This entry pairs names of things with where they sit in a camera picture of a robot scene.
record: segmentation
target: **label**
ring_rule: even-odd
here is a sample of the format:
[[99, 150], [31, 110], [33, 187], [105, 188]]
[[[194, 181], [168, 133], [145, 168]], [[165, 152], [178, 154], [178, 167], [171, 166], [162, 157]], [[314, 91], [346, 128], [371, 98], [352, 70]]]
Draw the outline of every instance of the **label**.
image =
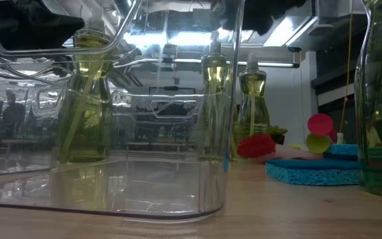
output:
[[255, 123], [255, 134], [256, 133], [266, 133], [268, 130], [267, 123]]

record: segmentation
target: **bottle cap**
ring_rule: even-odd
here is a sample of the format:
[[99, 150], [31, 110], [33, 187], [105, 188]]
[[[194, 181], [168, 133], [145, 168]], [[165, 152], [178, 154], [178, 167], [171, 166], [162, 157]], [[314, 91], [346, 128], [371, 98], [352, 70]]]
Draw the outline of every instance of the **bottle cap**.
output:
[[337, 143], [344, 143], [344, 133], [337, 133]]
[[92, 15], [92, 17], [86, 23], [85, 29], [91, 29], [91, 30], [104, 33], [105, 29], [104, 29], [104, 22], [102, 19], [102, 15], [98, 15], [98, 14]]
[[247, 61], [247, 69], [259, 69], [259, 64], [256, 60], [256, 54], [249, 54], [249, 60]]
[[213, 31], [212, 35], [210, 35], [210, 39], [212, 40], [212, 43], [210, 43], [210, 53], [220, 53], [221, 45], [219, 42], [219, 32]]

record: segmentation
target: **ceiling light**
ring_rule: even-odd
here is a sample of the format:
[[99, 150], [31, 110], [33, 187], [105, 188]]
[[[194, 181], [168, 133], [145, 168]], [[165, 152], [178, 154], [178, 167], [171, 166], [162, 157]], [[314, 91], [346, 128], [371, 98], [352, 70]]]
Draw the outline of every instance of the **ceiling light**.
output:
[[[232, 31], [225, 30], [223, 28], [218, 29], [219, 39], [223, 40], [223, 42], [229, 42], [232, 40]], [[247, 41], [250, 39], [251, 35], [253, 35], [253, 31], [244, 30], [241, 31], [241, 42]]]
[[[247, 62], [238, 62], [239, 66], [247, 66]], [[293, 63], [279, 63], [279, 62], [258, 62], [257, 65], [265, 67], [283, 67], [283, 68], [292, 68], [294, 67]]]
[[293, 32], [292, 21], [286, 17], [271, 33], [263, 46], [282, 46], [290, 39]]
[[126, 33], [124, 39], [128, 44], [134, 44], [138, 48], [146, 48], [153, 44], [164, 45], [167, 43], [167, 36], [162, 33], [146, 33], [145, 35], [131, 35]]
[[212, 42], [211, 35], [211, 33], [180, 32], [170, 39], [169, 43], [178, 46], [206, 46]]
[[318, 20], [318, 17], [312, 18], [308, 23], [305, 24], [304, 27], [302, 27], [290, 40], [288, 40], [285, 44], [288, 46], [292, 44], [297, 38], [299, 38], [305, 31], [309, 29], [316, 21]]

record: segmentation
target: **pump dispenser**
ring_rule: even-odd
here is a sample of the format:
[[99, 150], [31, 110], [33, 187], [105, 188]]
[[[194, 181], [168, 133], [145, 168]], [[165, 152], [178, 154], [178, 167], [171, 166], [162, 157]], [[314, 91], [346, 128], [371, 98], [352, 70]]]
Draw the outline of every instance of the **pump dispenser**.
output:
[[266, 133], [269, 113], [265, 103], [266, 72], [259, 70], [256, 56], [251, 53], [247, 70], [239, 74], [243, 102], [238, 115], [239, 140], [254, 134]]
[[[104, 33], [101, 14], [93, 15], [76, 33], [76, 48], [101, 48], [110, 37]], [[58, 146], [62, 163], [90, 163], [109, 156], [112, 105], [107, 73], [112, 69], [111, 54], [75, 56], [78, 75], [69, 80], [59, 114]]]
[[225, 86], [227, 79], [226, 57], [221, 53], [221, 43], [219, 33], [212, 32], [212, 42], [210, 43], [209, 53], [202, 58], [203, 72], [203, 94], [204, 104], [202, 106], [202, 125], [200, 126], [204, 139], [205, 155], [219, 155], [222, 145], [220, 140], [225, 137], [225, 129], [221, 127], [225, 120], [225, 112], [222, 109], [225, 102]]

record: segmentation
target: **blue sponge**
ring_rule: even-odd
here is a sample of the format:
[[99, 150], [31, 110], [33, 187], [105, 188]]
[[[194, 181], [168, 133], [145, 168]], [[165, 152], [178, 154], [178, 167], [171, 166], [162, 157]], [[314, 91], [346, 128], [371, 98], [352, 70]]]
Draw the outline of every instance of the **blue sponge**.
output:
[[266, 174], [294, 185], [356, 185], [359, 182], [359, 163], [328, 159], [318, 161], [268, 160]]
[[339, 155], [332, 153], [323, 153], [324, 159], [329, 160], [347, 160], [347, 161], [357, 161], [357, 155]]
[[357, 155], [357, 145], [333, 144], [328, 149], [328, 153], [335, 154], [335, 155]]

